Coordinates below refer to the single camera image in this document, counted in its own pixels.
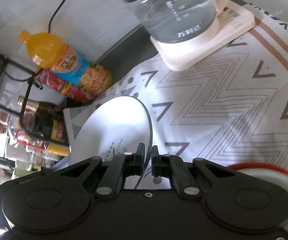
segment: kettle base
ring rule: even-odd
[[[153,37],[150,39],[165,64],[171,70],[182,71],[253,28],[255,18],[252,12],[228,1],[226,10],[215,19],[212,26],[201,35],[180,43],[168,44]],[[208,32],[213,32],[215,28],[218,30],[217,33],[210,36],[211,33]]]

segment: black cable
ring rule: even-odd
[[[48,33],[51,32],[51,25],[52,25],[52,21],[54,19],[54,17],[56,16],[56,14],[58,13],[58,11],[61,9],[61,7],[63,6],[63,4],[65,3],[66,0],[63,0],[60,4],[60,6],[58,6],[58,8],[56,9],[56,11],[53,13],[51,19],[50,19],[50,22],[48,24]]]
[[[34,79],[43,69],[40,69],[38,72],[36,72],[33,76],[29,77],[29,78],[26,78],[26,79],[17,79],[17,78],[14,78],[12,77],[9,73],[7,73],[6,71],[4,71],[4,74],[6,76],[8,76],[10,79],[14,80],[14,81],[17,81],[17,82],[26,82],[26,81],[29,81],[30,79]]]

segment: glass kettle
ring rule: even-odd
[[[228,0],[123,0],[151,36],[162,43],[191,40],[212,26]],[[212,28],[215,36],[217,30]]]

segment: tablecloth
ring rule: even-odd
[[[288,24],[252,4],[244,7],[256,26],[188,70],[171,71],[157,55],[92,105],[64,110],[73,154],[88,117],[108,100],[129,95],[147,107],[160,154],[288,169]],[[165,180],[153,182],[149,166],[139,188],[165,187]]]

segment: brown stripe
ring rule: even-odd
[[[273,40],[276,41],[288,53],[287,44],[270,27],[268,27],[265,23],[261,22],[257,18],[255,18],[255,23],[263,30],[265,30],[273,38]]]
[[[252,29],[249,31],[262,45],[270,52],[276,59],[284,66],[288,71],[288,62],[267,40],[263,38],[256,30]]]

